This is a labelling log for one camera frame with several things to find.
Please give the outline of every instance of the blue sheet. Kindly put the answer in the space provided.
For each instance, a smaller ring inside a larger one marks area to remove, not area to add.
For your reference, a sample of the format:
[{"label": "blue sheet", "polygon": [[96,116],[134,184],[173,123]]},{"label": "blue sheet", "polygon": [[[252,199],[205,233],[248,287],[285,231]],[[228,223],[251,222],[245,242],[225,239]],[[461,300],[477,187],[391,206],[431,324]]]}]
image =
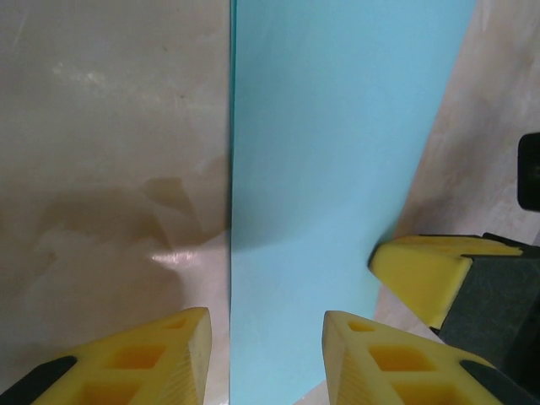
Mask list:
[{"label": "blue sheet", "polygon": [[366,263],[400,213],[473,0],[237,0],[231,405],[324,378],[327,310],[372,317]]}]

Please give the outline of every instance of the black rubber pad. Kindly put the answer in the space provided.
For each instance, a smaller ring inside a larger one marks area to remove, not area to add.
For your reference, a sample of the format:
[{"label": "black rubber pad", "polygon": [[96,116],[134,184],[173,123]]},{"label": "black rubber pad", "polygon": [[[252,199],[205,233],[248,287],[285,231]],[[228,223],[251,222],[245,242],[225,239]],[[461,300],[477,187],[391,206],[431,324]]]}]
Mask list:
[{"label": "black rubber pad", "polygon": [[0,405],[30,405],[75,363],[77,358],[66,356],[38,365],[0,395]]},{"label": "black rubber pad", "polygon": [[503,405],[540,405],[539,401],[497,369],[472,360],[462,360],[460,365]]}]

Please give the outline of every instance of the light blue paper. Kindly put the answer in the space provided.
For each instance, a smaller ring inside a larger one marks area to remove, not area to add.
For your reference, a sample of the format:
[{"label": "light blue paper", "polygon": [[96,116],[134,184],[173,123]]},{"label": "light blue paper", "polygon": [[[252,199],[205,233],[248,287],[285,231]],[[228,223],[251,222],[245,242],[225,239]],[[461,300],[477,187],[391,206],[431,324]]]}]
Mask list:
[{"label": "light blue paper", "polygon": [[237,0],[231,405],[324,378],[325,311],[372,317],[473,0]]}]

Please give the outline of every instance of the square cutout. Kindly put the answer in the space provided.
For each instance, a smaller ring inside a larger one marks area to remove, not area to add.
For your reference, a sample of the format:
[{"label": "square cutout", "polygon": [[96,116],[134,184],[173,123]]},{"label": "square cutout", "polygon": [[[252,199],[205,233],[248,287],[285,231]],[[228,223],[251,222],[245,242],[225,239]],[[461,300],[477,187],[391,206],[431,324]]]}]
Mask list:
[{"label": "square cutout", "polygon": [[358,321],[349,321],[348,327],[353,332],[373,332],[375,330],[373,327]]},{"label": "square cutout", "polygon": [[140,384],[129,382],[90,382],[71,402],[72,405],[128,405]]},{"label": "square cutout", "polygon": [[128,346],[118,350],[107,363],[108,369],[151,369],[158,362],[165,346]]},{"label": "square cutout", "polygon": [[382,371],[433,371],[435,366],[416,348],[370,346],[371,357]]},{"label": "square cutout", "polygon": [[404,405],[473,405],[451,384],[392,384]]}]

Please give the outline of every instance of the beige tabletop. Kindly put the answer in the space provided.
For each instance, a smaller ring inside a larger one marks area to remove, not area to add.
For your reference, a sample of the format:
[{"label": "beige tabletop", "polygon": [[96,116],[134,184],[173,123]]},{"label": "beige tabletop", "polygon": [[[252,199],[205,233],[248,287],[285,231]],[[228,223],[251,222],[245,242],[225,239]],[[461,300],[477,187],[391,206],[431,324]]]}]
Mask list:
[{"label": "beige tabletop", "polygon": [[[227,404],[229,2],[15,0],[0,25],[0,390],[204,305],[206,404]],[[399,235],[534,240],[516,143],[540,130],[539,30],[535,0],[478,2]],[[386,290],[375,318],[432,337]]]}]

